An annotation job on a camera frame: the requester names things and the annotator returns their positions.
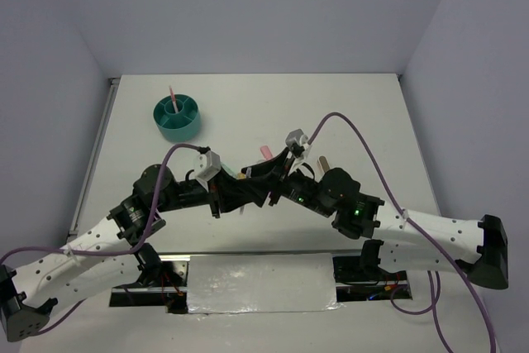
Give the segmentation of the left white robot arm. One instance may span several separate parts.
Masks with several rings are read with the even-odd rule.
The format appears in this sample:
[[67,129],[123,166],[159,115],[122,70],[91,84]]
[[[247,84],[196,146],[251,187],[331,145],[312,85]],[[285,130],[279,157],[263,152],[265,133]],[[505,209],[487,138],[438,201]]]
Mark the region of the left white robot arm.
[[248,203],[262,206],[276,178],[250,168],[236,179],[209,167],[195,179],[175,180],[166,165],[152,165],[124,199],[96,226],[59,249],[17,269],[1,266],[1,324],[18,342],[51,330],[50,319],[64,308],[104,289],[127,284],[151,286],[164,266],[147,238],[164,227],[161,213],[208,206],[214,217]]

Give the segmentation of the silver white pen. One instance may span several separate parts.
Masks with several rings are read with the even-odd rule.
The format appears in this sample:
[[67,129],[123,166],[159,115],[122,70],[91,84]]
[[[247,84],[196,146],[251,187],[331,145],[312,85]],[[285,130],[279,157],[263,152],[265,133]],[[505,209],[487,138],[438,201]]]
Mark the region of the silver white pen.
[[[251,168],[250,166],[247,167],[246,172],[245,172],[245,179],[248,179],[248,178],[251,177],[251,171],[252,171],[252,168]],[[244,214],[244,211],[245,211],[245,205],[243,205],[243,206],[239,209],[239,213],[240,213],[241,216]]]

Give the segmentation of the brown-top white eraser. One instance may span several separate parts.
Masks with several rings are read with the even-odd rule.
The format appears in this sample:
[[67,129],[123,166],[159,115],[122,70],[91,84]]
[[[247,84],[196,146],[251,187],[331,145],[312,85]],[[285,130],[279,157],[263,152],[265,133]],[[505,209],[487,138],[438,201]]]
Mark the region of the brown-top white eraser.
[[319,156],[317,159],[317,167],[322,174],[325,174],[331,169],[331,166],[325,156]]

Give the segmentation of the teal round divided organizer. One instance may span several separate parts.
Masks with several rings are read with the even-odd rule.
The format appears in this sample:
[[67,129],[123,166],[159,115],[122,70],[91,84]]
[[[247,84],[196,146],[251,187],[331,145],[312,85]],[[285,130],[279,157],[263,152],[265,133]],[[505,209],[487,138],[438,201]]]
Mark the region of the teal round divided organizer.
[[170,96],[156,103],[153,118],[160,134],[173,143],[191,141],[202,128],[202,119],[196,101],[183,94],[175,96],[178,111]]

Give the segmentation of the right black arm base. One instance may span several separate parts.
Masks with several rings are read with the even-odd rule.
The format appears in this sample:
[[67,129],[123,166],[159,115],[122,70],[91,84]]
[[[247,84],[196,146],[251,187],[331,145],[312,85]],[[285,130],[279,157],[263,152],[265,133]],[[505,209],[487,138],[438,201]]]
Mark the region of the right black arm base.
[[359,256],[333,256],[332,262],[338,303],[412,298],[404,271],[396,274],[380,270],[366,273],[360,268]]

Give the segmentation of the pink pen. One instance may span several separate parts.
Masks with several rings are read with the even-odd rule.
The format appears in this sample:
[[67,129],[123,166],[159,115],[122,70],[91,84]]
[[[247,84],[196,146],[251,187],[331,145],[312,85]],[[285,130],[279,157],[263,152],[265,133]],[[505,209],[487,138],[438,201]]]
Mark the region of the pink pen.
[[170,94],[171,102],[173,104],[174,113],[178,114],[179,113],[179,107],[178,107],[178,103],[177,103],[177,98],[176,98],[174,90],[173,90],[173,88],[171,86],[169,86],[169,94]]

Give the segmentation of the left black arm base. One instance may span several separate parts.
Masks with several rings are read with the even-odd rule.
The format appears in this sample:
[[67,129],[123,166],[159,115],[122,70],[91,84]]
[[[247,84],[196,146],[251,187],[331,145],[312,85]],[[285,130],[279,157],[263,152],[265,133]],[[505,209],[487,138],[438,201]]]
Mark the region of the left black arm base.
[[189,257],[162,259],[160,276],[148,284],[128,284],[112,289],[110,308],[162,308],[166,313],[188,313]]

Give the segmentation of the silver foil sheet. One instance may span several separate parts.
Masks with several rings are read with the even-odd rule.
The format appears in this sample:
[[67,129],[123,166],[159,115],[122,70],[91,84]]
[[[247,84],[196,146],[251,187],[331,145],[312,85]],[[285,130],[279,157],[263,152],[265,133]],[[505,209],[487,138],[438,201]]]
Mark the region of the silver foil sheet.
[[329,254],[196,256],[188,267],[193,314],[323,312],[340,307]]

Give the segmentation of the green highlighter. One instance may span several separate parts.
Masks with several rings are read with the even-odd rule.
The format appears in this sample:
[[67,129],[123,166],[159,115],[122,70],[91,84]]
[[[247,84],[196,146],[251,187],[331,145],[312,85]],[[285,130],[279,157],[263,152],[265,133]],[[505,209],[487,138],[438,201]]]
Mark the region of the green highlighter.
[[233,178],[237,178],[238,173],[232,170],[228,165],[222,163],[222,168]]

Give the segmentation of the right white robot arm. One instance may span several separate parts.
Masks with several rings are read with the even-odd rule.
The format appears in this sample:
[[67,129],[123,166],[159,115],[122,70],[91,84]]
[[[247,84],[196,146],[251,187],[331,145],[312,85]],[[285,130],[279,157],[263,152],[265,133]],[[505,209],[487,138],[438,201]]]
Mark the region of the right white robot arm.
[[344,169],[306,176],[302,156],[288,150],[242,169],[245,182],[261,182],[270,204],[289,199],[324,217],[351,240],[361,239],[360,273],[429,270],[461,273],[485,289],[508,287],[508,238],[499,217],[479,220],[441,217],[402,208],[360,191]]

